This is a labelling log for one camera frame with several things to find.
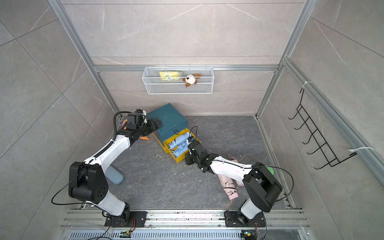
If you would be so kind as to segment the blue umbrella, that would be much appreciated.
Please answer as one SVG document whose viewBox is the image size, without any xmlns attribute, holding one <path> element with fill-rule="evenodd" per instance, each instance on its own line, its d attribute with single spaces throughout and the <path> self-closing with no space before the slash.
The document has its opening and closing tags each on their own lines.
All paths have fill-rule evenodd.
<svg viewBox="0 0 384 240">
<path fill-rule="evenodd" d="M 183 143 L 183 144 L 179 145 L 176 149 L 172 150 L 172 154 L 175 156 L 175 158 L 178 158 L 187 150 L 188 150 L 188 144 Z"/>
<path fill-rule="evenodd" d="M 168 146 L 171 150 L 175 149 L 175 148 L 178 148 L 178 147 L 181 147 L 181 148 L 184 148 L 188 143 L 187 143 L 187 140 L 188 140 L 188 137 L 190 136 L 190 133 L 189 132 L 186 132 L 182 135 L 178 135 L 174 140 L 172 140 Z"/>
</svg>

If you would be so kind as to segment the teal and yellow drawer box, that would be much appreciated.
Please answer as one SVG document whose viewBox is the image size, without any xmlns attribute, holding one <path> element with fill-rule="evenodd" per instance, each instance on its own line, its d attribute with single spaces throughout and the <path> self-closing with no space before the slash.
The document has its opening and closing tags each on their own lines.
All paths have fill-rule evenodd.
<svg viewBox="0 0 384 240">
<path fill-rule="evenodd" d="M 170 103 L 147 113 L 147 119 L 157 119 L 162 122 L 161 127 L 156 130 L 153 135 L 165 153 L 170 154 L 177 163 L 184 160 L 185 154 L 189 149 L 178 158 L 175 158 L 168 144 L 178 135 L 182 135 L 186 132 L 190 133 L 189 137 L 193 140 L 196 139 L 195 135 L 188 129 L 187 119 Z"/>
</svg>

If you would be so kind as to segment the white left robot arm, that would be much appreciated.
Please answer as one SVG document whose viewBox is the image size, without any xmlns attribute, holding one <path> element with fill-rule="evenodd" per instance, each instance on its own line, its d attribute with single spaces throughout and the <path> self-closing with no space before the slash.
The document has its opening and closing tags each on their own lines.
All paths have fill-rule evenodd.
<svg viewBox="0 0 384 240">
<path fill-rule="evenodd" d="M 114 227 L 134 223 L 129 204 L 109 191 L 105 173 L 123 151 L 139 138 L 155 132 L 161 125 L 160 120 L 147 118 L 147 113 L 140 109 L 115 113 L 114 133 L 108 144 L 88 159 L 70 166 L 69 196 L 104 211 Z"/>
</svg>

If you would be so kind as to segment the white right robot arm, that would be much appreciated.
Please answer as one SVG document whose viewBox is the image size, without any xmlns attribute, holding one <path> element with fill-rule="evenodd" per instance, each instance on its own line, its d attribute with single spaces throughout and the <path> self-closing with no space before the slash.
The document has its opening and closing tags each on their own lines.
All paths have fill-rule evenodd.
<svg viewBox="0 0 384 240">
<path fill-rule="evenodd" d="M 225 211 L 227 227 L 264 227 L 263 212 L 270 212 L 283 187 L 267 166 L 262 163 L 244 165 L 227 160 L 218 154 L 209 154 L 199 141 L 188 145 L 186 164 L 196 164 L 204 173 L 223 175 L 242 182 L 249 198 L 237 212 Z"/>
</svg>

